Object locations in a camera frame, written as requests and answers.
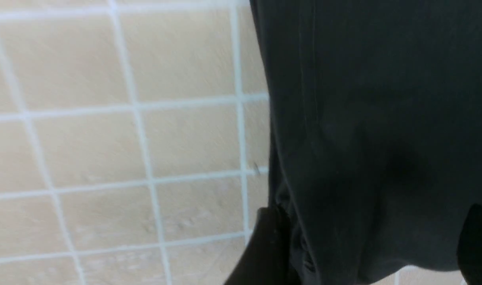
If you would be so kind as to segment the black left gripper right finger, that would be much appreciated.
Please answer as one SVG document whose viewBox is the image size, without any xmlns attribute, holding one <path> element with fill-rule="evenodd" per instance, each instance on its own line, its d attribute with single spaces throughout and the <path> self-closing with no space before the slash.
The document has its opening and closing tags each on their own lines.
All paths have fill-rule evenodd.
<svg viewBox="0 0 482 285">
<path fill-rule="evenodd" d="M 459 270 L 468 285 L 482 285 L 482 206 L 474 204 L 464 222 L 457 247 Z"/>
</svg>

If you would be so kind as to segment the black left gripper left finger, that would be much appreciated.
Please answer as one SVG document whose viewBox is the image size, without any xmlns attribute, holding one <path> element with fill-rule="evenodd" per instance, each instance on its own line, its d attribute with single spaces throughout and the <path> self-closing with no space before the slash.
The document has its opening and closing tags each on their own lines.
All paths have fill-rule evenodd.
<svg viewBox="0 0 482 285">
<path fill-rule="evenodd" d="M 277 206 L 262 207 L 251 238 L 225 285 L 293 285 L 290 222 Z"/>
</svg>

